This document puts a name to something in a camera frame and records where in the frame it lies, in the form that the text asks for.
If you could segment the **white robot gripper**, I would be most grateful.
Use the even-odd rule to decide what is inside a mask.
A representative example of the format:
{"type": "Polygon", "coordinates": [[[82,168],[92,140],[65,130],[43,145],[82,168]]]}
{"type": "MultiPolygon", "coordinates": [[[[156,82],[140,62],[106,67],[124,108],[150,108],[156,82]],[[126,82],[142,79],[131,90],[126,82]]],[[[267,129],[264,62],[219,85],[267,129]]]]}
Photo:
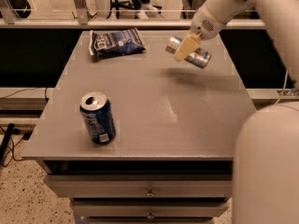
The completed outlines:
{"type": "Polygon", "coordinates": [[[206,0],[193,15],[190,34],[178,46],[175,59],[187,58],[200,47],[201,39],[213,38],[232,18],[252,7],[250,0],[206,0]]]}

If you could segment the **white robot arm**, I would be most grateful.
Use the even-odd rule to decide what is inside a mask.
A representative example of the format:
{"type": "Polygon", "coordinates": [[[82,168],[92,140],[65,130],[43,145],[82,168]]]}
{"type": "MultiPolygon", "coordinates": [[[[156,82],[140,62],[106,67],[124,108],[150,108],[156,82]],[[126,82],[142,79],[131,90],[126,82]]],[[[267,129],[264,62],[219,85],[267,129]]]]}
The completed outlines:
{"type": "MultiPolygon", "coordinates": [[[[206,0],[175,53],[179,61],[254,7],[294,86],[299,81],[299,0],[206,0]]],[[[298,224],[299,103],[256,111],[237,137],[233,161],[233,224],[298,224]]]]}

